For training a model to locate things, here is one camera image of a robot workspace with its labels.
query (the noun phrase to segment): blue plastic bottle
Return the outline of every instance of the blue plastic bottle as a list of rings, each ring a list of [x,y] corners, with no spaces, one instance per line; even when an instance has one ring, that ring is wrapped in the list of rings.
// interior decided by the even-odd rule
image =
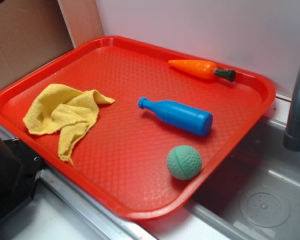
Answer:
[[[152,111],[161,121],[169,125],[199,136],[208,134],[214,120],[210,112],[170,100],[153,102],[142,97],[138,107]]]

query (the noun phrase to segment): red plastic tray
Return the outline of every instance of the red plastic tray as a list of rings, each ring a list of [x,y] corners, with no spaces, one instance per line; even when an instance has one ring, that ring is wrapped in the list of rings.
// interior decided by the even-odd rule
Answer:
[[[0,124],[119,216],[163,216],[191,197],[275,99],[264,76],[218,64],[237,71],[235,82],[206,81],[170,67],[172,59],[198,58],[119,36],[94,39],[1,91]],[[115,99],[100,106],[96,125],[75,146],[75,168],[57,156],[59,133],[31,135],[22,121],[52,83]],[[140,97],[209,111],[212,129],[201,137],[167,125],[138,108]],[[177,180],[167,169],[168,153],[179,145],[201,154],[203,169],[191,181]]]

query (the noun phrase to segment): green ball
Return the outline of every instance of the green ball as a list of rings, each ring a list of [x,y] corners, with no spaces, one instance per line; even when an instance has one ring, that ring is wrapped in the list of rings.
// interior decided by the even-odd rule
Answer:
[[[176,179],[191,180],[201,171],[202,159],[194,147],[181,145],[169,152],[166,165]]]

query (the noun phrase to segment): sink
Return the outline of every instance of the sink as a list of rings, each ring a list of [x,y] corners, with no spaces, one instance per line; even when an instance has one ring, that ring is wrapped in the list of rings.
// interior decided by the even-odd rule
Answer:
[[[284,148],[284,132],[283,123],[263,117],[187,208],[233,239],[300,240],[300,152]]]

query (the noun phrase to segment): sink drain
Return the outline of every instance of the sink drain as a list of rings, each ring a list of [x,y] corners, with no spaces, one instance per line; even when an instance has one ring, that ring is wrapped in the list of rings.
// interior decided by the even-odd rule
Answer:
[[[288,200],[265,186],[246,191],[240,199],[240,210],[249,222],[266,228],[279,226],[290,214]]]

